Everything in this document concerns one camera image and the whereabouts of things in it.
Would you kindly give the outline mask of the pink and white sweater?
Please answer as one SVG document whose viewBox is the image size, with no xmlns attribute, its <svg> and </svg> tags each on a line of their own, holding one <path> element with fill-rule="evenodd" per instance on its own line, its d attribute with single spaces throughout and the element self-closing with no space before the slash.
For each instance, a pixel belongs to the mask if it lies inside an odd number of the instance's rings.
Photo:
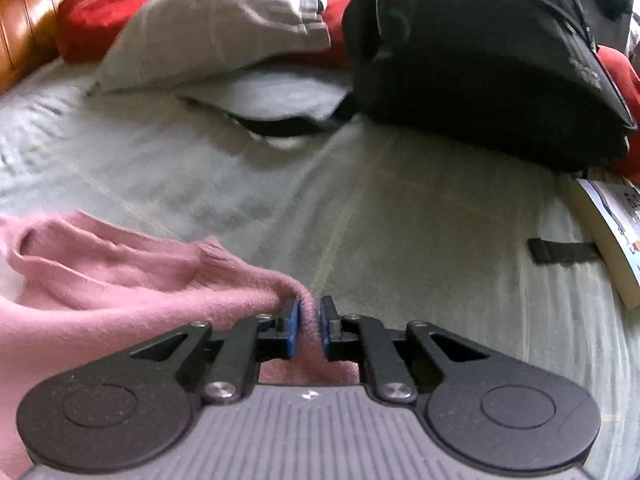
<svg viewBox="0 0 640 480">
<path fill-rule="evenodd" d="M 302 304 L 296 356 L 262 367 L 264 382 L 348 384 L 350 363 L 323 359 L 314 300 L 288 275 L 251 266 L 213 237 L 162 240 L 81 211 L 1 220 L 1 474 L 30 460 L 15 425 L 26 392 L 50 376 L 176 327 L 226 330 L 285 300 Z"/>
</svg>

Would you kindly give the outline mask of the green plaid bed blanket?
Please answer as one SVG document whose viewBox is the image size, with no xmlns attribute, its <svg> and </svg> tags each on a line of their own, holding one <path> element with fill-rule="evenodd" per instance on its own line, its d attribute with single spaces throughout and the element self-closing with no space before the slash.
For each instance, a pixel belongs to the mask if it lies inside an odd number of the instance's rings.
<svg viewBox="0 0 640 480">
<path fill-rule="evenodd" d="M 314 300 L 422 320 L 588 388 L 599 479 L 639 468 L 639 315 L 600 262 L 538 266 L 532 237 L 582 230 L 542 168 L 356 119 L 264 140 L 175 91 L 101 94 L 53 62 L 1 100 L 1 220 L 81 211 L 162 240 L 213 237 Z"/>
</svg>

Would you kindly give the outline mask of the black pen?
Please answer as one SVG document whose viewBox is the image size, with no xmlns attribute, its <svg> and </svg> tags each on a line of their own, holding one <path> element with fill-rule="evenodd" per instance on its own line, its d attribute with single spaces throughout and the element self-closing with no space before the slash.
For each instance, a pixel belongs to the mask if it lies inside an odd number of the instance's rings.
<svg viewBox="0 0 640 480">
<path fill-rule="evenodd" d="M 582 263 L 601 258 L 593 243 L 561 243 L 529 238 L 527 247 L 537 264 Z"/>
</svg>

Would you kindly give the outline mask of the paperback book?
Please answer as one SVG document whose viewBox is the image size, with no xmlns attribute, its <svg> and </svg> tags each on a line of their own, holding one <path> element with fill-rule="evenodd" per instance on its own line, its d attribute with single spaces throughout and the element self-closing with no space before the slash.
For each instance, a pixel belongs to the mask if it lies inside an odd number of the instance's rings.
<svg viewBox="0 0 640 480">
<path fill-rule="evenodd" d="M 639 307 L 639 190 L 576 179 L 567 198 L 599 249 L 623 305 Z"/>
</svg>

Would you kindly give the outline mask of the grey pillow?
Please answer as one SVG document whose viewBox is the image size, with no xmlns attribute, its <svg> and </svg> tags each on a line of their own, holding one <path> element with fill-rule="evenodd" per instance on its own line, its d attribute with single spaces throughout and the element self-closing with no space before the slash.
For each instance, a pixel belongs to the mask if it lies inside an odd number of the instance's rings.
<svg viewBox="0 0 640 480">
<path fill-rule="evenodd" d="M 96 72 L 104 93 L 184 84 L 282 54 L 326 50 L 326 0 L 149 0 Z"/>
</svg>

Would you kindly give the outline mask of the red pillow at headboard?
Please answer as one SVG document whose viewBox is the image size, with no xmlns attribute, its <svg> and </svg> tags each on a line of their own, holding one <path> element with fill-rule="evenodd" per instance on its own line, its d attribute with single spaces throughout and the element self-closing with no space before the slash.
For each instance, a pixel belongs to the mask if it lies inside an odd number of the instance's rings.
<svg viewBox="0 0 640 480">
<path fill-rule="evenodd" d="M 127 22 L 148 0 L 63 0 L 55 43 L 64 62 L 99 62 Z"/>
</svg>

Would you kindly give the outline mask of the wooden headboard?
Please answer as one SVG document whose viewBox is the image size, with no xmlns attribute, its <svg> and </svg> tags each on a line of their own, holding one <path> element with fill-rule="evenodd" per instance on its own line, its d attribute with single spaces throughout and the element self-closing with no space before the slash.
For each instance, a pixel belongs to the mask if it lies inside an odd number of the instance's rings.
<svg viewBox="0 0 640 480">
<path fill-rule="evenodd" d="M 1 0 L 1 91 L 58 57 L 56 14 L 63 0 Z"/>
</svg>

